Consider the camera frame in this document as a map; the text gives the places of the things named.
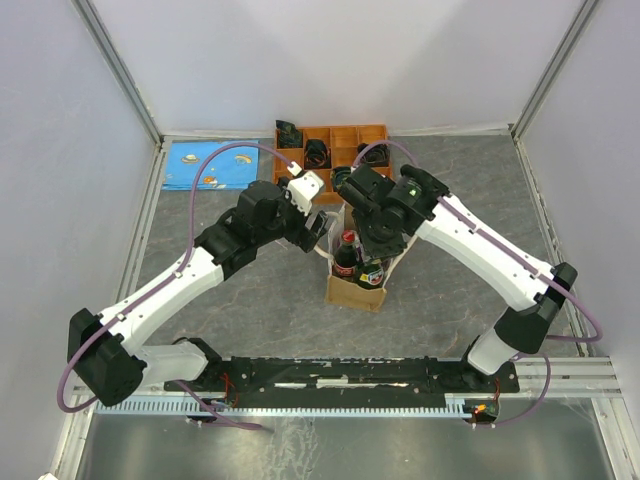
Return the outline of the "green glass bottle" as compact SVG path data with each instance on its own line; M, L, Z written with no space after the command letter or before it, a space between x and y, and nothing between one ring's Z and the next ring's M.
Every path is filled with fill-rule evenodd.
M380 259L372 259L361 264L355 274L355 283L363 289L373 290L382 287L384 264Z

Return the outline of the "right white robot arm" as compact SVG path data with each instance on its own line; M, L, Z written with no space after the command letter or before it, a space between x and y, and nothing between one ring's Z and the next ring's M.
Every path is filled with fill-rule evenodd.
M429 242L452 255L490 285L507 308L475 340L458 368L467 389L481 391L514 356L539 351L551 323L575 283L566 262L539 260L480 221L449 188L411 165L392 180L361 165L339 189L352 208L364 250L386 259L405 251L407 237Z

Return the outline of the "cola glass bottle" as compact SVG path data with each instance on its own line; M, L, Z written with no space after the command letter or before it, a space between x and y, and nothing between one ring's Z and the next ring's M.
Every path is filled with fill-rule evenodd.
M332 273L346 281L353 281L361 265L357 247L358 235L353 229L344 230L333 254Z

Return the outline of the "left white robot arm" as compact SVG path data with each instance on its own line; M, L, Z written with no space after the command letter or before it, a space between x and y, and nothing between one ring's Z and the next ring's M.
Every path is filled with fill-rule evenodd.
M190 235L186 252L163 273L98 314L83 308L71 317L66 372L75 372L105 406L148 383L215 387L221 366L200 342L148 347L146 340L192 300L253 262L261 247L285 239L312 251L328 221L324 212L311 213L323 189L310 172L277 183L252 182L213 225Z

